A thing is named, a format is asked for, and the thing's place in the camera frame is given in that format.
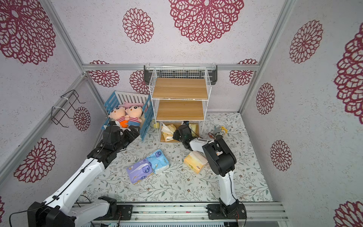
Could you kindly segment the light blue tissue pack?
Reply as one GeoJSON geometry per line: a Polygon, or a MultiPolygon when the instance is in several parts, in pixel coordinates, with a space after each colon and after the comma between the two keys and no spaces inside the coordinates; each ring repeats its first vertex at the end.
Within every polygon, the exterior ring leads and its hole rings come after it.
{"type": "Polygon", "coordinates": [[[170,167],[170,163],[161,149],[156,150],[154,153],[147,157],[154,174],[158,175],[170,167]]]}

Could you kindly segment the beige tissue pack bottom shelf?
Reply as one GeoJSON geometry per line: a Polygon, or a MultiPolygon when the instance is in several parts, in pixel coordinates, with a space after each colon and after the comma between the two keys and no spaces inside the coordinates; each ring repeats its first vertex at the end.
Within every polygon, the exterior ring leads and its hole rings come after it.
{"type": "Polygon", "coordinates": [[[174,133],[176,131],[176,127],[173,124],[165,125],[162,123],[162,135],[165,142],[169,142],[173,140],[174,133]]]}

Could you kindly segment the yellow tissue pack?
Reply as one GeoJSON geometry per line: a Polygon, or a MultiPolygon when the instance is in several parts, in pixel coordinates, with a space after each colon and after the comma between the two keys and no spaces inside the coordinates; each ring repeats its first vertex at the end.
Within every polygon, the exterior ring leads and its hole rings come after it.
{"type": "Polygon", "coordinates": [[[207,159],[198,151],[191,151],[183,162],[196,174],[199,174],[204,166],[208,163],[207,159]]]}

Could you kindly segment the purple tissue pack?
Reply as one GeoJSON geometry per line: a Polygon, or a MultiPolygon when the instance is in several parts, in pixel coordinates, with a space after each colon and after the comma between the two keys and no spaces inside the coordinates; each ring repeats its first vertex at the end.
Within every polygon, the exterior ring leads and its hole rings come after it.
{"type": "Polygon", "coordinates": [[[154,173],[151,163],[143,159],[126,168],[130,182],[136,184],[154,173]]]}

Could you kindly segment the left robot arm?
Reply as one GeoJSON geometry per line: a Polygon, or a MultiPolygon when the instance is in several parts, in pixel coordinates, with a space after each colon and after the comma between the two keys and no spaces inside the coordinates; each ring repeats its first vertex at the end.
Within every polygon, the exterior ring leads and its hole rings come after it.
{"type": "Polygon", "coordinates": [[[81,167],[56,192],[42,203],[34,202],[27,210],[30,227],[81,227],[97,218],[119,217],[116,199],[101,196],[94,202],[75,207],[87,186],[101,174],[140,135],[140,127],[122,129],[110,125],[103,139],[85,159],[81,167]]]}

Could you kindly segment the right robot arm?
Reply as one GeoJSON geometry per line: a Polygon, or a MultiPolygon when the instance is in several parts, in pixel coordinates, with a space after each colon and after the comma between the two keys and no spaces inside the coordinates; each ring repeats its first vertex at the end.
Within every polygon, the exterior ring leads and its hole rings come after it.
{"type": "Polygon", "coordinates": [[[238,201],[234,189],[233,175],[236,157],[223,139],[223,134],[214,134],[209,140],[192,135],[188,124],[182,124],[174,132],[173,139],[192,151],[204,153],[208,164],[218,177],[220,197],[219,204],[209,204],[209,219],[247,220],[245,205],[238,201]]]}

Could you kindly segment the green tissue pack bottom shelf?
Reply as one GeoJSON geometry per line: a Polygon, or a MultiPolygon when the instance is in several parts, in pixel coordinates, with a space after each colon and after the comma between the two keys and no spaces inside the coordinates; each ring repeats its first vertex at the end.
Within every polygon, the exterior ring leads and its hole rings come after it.
{"type": "Polygon", "coordinates": [[[197,134],[196,134],[196,130],[197,130],[197,124],[189,124],[189,128],[191,129],[192,131],[192,135],[193,137],[196,137],[197,134]]]}

